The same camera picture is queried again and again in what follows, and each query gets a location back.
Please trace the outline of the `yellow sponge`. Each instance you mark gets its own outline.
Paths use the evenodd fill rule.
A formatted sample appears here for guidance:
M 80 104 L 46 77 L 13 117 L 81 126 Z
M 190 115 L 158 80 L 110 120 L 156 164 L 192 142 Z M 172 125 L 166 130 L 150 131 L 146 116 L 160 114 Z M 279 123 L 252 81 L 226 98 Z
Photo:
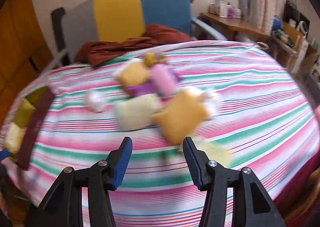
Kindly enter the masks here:
M 115 77 L 124 88 L 127 88 L 146 83 L 149 80 L 149 73 L 144 63 L 136 60 L 122 66 Z
M 153 115 L 155 124 L 169 144 L 181 145 L 184 138 L 196 129 L 208 116 L 202 103 L 187 90 L 181 90 L 162 111 Z

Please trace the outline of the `striped pink green bedsheet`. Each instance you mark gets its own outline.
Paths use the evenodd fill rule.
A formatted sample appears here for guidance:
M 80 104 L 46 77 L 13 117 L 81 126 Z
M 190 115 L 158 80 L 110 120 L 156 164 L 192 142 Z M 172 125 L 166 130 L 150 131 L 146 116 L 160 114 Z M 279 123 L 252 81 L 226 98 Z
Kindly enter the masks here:
M 111 193 L 117 226 L 195 226 L 205 194 L 191 182 L 180 152 L 185 137 L 202 138 L 231 153 L 230 167 L 250 167 L 272 198 L 319 150 L 319 126 L 289 73 L 249 44 L 197 41 L 159 48 L 181 78 L 177 90 L 159 95 L 160 110 L 146 125 L 124 127 L 117 112 L 129 95 L 116 72 L 134 51 L 92 68 L 74 64 L 35 80 L 24 94 L 48 85 L 55 100 L 40 127 L 31 161 L 21 171 L 4 163 L 13 183 L 35 204 L 66 166 L 93 165 L 119 147 L 133 152 L 124 180 Z

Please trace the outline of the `white box on desk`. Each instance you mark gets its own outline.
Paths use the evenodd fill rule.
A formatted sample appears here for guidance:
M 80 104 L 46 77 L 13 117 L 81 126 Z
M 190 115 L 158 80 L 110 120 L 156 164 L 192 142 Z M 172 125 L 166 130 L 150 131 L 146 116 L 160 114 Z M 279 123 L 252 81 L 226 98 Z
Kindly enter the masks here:
M 219 9 L 219 16 L 227 18 L 228 15 L 228 1 L 227 0 L 217 0 L 217 6 Z

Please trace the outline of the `wooden desk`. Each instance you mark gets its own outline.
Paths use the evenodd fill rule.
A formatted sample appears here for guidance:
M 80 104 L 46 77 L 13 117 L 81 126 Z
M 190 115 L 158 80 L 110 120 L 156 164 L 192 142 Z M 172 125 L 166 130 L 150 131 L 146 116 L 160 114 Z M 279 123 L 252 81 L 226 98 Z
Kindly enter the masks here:
M 232 38 L 238 33 L 252 34 L 257 37 L 268 38 L 270 35 L 264 33 L 261 29 L 255 25 L 249 24 L 241 19 L 223 18 L 216 14 L 210 14 L 208 12 L 200 13 L 200 18 L 208 24 L 219 25 L 223 29 L 227 29 L 232 32 Z

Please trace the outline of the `gold metal tin box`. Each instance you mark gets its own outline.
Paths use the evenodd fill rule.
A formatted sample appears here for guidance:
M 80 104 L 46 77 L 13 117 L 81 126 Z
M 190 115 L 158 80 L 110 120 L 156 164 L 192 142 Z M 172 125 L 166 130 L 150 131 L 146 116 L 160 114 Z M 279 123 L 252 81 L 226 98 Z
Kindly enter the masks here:
M 46 86 L 41 87 L 22 98 L 4 141 L 4 148 L 10 152 L 11 156 L 14 157 L 18 154 L 31 116 L 36 111 L 36 105 L 47 89 Z

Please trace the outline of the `purple snack packet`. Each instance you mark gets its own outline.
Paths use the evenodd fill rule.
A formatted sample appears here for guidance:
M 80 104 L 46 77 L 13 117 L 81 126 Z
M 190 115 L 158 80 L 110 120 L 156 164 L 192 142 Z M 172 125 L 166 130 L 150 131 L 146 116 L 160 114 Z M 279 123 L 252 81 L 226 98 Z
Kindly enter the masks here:
M 170 75 L 172 75 L 176 79 L 177 82 L 182 81 L 182 78 L 172 68 L 168 68 L 167 70 L 169 71 Z M 142 85 L 126 87 L 126 91 L 131 96 L 137 97 L 145 94 L 157 93 L 157 88 L 152 81 L 149 81 Z

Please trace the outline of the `dark red blanket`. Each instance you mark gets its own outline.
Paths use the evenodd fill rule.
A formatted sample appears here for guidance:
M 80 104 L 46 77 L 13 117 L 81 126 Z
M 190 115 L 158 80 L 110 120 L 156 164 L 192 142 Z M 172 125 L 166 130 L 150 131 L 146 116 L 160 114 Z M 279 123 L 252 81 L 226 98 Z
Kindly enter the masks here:
M 124 42 L 86 42 L 76 53 L 74 61 L 97 67 L 130 51 L 193 40 L 191 36 L 183 32 L 153 23 L 147 26 L 146 31 L 140 37 L 129 38 Z

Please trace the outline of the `white foam sponge block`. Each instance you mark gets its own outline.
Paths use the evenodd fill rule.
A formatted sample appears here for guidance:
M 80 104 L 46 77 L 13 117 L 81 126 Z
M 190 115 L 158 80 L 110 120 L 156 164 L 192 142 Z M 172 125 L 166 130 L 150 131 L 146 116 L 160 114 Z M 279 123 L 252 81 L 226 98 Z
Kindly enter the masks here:
M 213 120 L 221 105 L 221 97 L 213 87 L 200 89 L 195 86 L 185 87 L 191 95 L 195 96 L 202 103 L 207 111 L 206 120 Z

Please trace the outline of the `yellow sock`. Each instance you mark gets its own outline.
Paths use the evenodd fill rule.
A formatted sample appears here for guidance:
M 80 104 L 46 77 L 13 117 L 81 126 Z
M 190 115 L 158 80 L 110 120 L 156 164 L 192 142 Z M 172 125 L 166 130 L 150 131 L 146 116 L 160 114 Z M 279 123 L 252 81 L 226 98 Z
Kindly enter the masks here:
M 144 55 L 143 62 L 147 67 L 152 67 L 156 64 L 165 64 L 167 58 L 163 52 L 148 52 Z

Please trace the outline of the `white plastic bag ball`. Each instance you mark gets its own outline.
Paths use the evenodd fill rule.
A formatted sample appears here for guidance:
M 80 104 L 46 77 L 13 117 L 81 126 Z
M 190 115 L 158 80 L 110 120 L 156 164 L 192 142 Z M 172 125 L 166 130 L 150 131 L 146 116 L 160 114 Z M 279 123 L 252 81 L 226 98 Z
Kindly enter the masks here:
M 107 106 L 107 98 L 103 93 L 90 89 L 84 95 L 84 104 L 89 110 L 100 113 Z

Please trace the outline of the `wooden wardrobe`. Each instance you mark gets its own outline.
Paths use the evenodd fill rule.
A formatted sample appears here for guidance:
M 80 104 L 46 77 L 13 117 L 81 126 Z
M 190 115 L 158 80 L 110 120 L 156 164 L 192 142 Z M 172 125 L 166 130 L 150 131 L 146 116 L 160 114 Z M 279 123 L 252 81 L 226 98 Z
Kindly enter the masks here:
M 18 93 L 53 59 L 32 0 L 6 0 L 1 7 L 1 122 Z

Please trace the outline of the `yellow cracker packet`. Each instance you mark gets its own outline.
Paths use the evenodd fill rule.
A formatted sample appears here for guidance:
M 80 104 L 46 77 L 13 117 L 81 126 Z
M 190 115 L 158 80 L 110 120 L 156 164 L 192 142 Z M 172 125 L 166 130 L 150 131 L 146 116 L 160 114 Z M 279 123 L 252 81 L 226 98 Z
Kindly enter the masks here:
M 199 135 L 192 135 L 191 139 L 196 148 L 203 151 L 209 160 L 214 160 L 225 168 L 229 167 L 231 162 L 231 152 L 229 150 Z

